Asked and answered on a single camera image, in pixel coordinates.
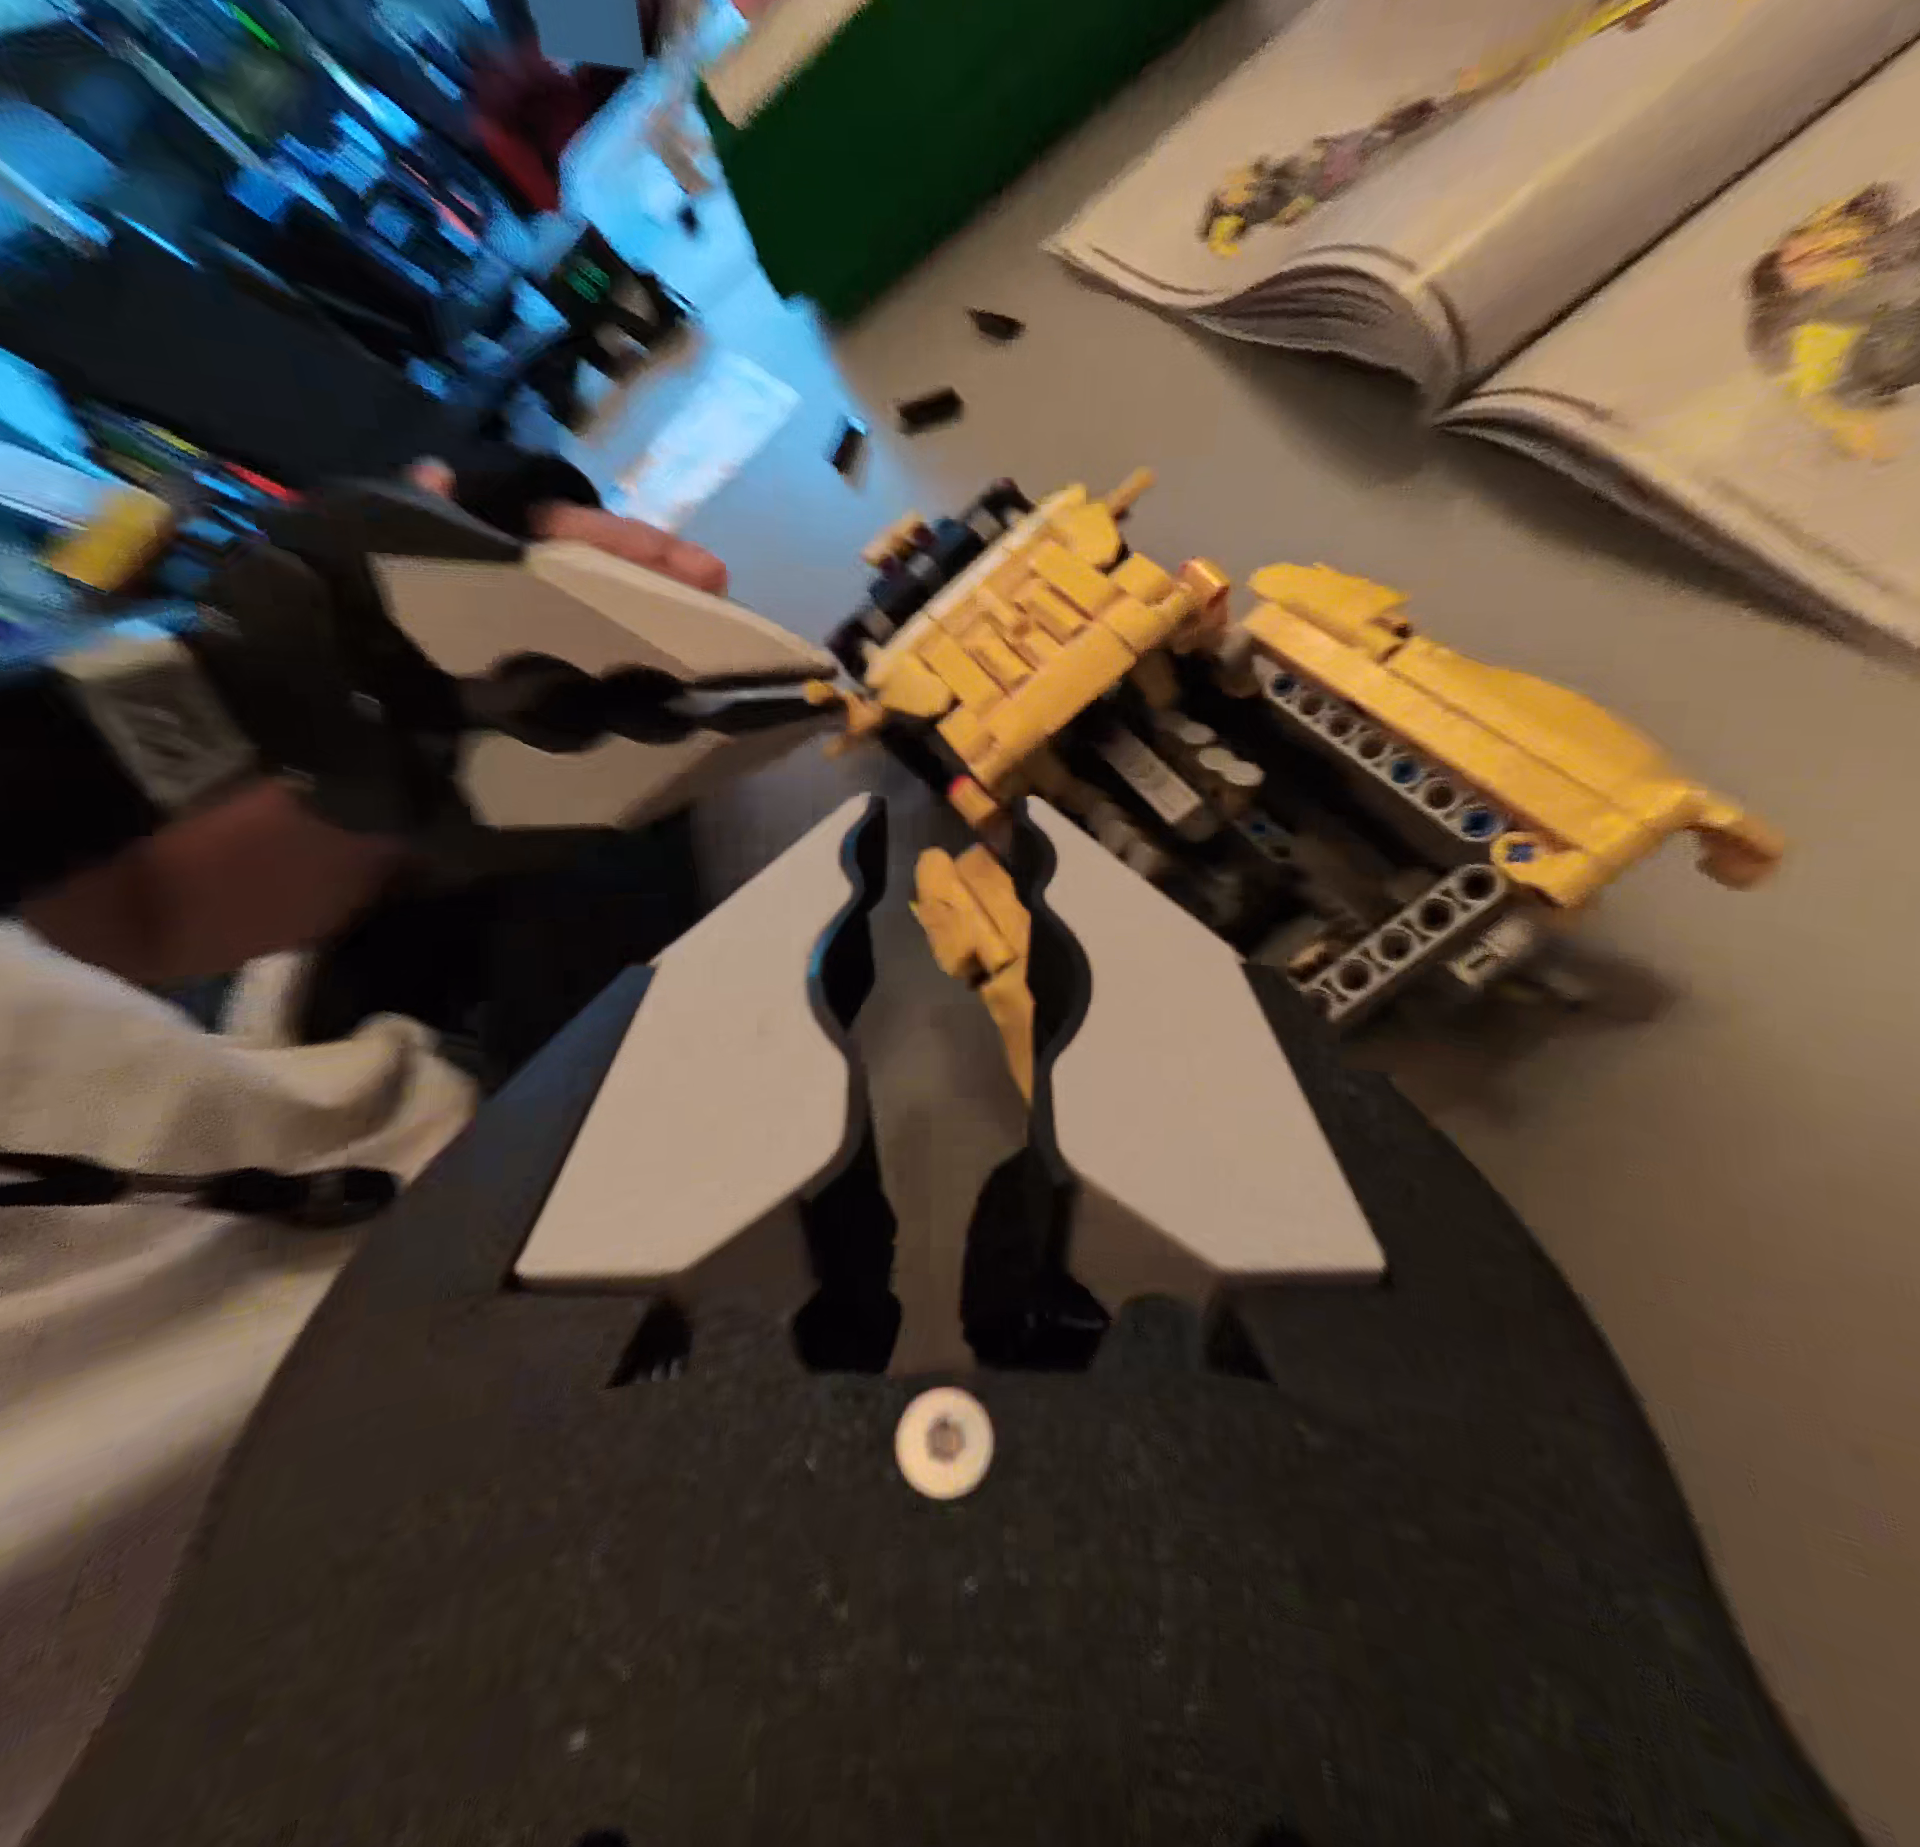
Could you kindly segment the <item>yellow toy brick model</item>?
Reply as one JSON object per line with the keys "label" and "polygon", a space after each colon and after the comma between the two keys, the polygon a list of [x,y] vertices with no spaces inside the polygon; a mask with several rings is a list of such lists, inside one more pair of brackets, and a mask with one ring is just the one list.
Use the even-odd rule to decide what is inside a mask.
{"label": "yellow toy brick model", "polygon": [[865,550],[872,590],[815,696],[974,831],[915,866],[915,918],[1034,1091],[1011,814],[1047,805],[1338,1034],[1506,986],[1580,1006],[1570,921],[1671,841],[1750,892],[1786,845],[1577,691],[1474,661],[1406,598],[1269,565],[1249,608],[1209,560],[1122,530],[1147,469],[1043,499],[1000,480]]}

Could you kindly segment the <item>open instruction booklet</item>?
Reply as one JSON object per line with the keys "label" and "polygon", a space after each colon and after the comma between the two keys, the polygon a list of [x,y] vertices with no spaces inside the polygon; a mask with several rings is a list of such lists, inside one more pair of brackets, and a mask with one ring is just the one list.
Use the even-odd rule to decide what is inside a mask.
{"label": "open instruction booklet", "polygon": [[1047,252],[1915,653],[1919,0],[1319,0]]}

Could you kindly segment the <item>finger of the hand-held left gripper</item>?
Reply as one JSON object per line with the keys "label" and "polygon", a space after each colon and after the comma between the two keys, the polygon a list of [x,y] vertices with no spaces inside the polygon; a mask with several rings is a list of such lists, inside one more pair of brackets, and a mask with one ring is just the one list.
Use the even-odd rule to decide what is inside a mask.
{"label": "finger of the hand-held left gripper", "polygon": [[374,581],[461,708],[534,708],[604,681],[644,704],[705,706],[841,677],[827,649],[757,611],[576,541],[515,561],[375,553]]}
{"label": "finger of the hand-held left gripper", "polygon": [[842,701],[833,683],[556,691],[468,735],[459,792],[499,831],[651,825],[833,731]]}

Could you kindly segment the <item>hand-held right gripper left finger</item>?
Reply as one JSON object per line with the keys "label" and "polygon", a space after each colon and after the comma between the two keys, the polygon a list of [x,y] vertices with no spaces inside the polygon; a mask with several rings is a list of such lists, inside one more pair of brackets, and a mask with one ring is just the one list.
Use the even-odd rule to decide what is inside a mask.
{"label": "hand-held right gripper left finger", "polygon": [[518,1289],[753,1309],[796,1337],[900,1336],[899,1220],[854,1041],[887,813],[849,798],[655,956]]}

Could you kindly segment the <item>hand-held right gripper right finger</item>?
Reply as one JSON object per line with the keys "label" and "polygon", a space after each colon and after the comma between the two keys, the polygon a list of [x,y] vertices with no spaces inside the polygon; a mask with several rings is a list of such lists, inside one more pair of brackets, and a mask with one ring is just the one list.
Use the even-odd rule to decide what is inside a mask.
{"label": "hand-held right gripper right finger", "polygon": [[1382,1289],[1386,1251],[1241,955],[1050,805],[1016,810],[1000,874],[960,865],[1008,951],[975,992],[1027,1135],[974,1212],[965,1328]]}

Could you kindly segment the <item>person's left forearm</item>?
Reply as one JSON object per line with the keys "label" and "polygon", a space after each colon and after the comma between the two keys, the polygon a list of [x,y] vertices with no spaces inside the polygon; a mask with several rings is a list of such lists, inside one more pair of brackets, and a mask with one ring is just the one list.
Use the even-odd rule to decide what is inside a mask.
{"label": "person's left forearm", "polygon": [[290,782],[260,781],[26,896],[5,926],[131,986],[167,990],[339,945],[386,908],[468,886],[499,854],[483,829],[335,825]]}

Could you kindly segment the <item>green box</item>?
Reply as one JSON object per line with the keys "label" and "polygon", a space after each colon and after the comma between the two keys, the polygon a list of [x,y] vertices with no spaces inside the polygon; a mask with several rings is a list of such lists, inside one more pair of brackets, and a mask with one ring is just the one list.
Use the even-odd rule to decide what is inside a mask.
{"label": "green box", "polygon": [[1225,0],[767,0],[696,89],[774,292],[849,325]]}

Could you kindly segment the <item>person's left hand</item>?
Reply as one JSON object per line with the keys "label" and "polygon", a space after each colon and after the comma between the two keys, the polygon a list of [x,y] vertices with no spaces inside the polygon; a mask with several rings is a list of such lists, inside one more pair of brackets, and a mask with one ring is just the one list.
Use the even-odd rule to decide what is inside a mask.
{"label": "person's left hand", "polygon": [[536,541],[594,550],[707,597],[731,593],[726,567],[707,550],[611,510],[549,501],[530,513],[528,531]]}

